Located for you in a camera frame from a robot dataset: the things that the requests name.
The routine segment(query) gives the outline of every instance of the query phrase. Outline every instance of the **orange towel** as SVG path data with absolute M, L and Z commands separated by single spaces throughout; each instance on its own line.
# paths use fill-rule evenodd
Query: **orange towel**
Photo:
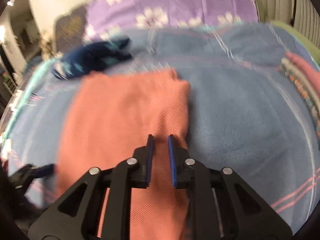
M 57 195 L 63 194 L 90 167 L 115 167 L 133 150 L 155 137 L 151 182 L 132 189 L 130 239 L 183 238 L 188 199 L 170 178 L 167 137 L 186 147 L 187 81 L 165 70 L 108 77 L 91 73 L 82 81 L 65 120 L 58 153 Z

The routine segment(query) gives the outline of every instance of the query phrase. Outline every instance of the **metal screw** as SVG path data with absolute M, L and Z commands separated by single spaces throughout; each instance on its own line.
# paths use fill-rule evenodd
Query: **metal screw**
M 134 164 L 136 164 L 138 162 L 138 160 L 136 159 L 136 158 L 129 158 L 129 159 L 127 159 L 127 163 L 129 164 L 129 165 L 134 165 Z
M 196 163 L 196 161 L 194 159 L 189 158 L 185 160 L 185 163 L 186 165 L 193 165 Z
M 91 175 L 96 175 L 96 174 L 98 174 L 99 172 L 100 172 L 100 169 L 97 168 L 97 167 L 92 167 L 92 168 L 89 170 L 89 173 L 90 173 Z
M 230 174 L 232 174 L 232 169 L 229 167 L 225 167 L 225 168 L 223 168 L 222 172 L 226 175 L 230 175 Z

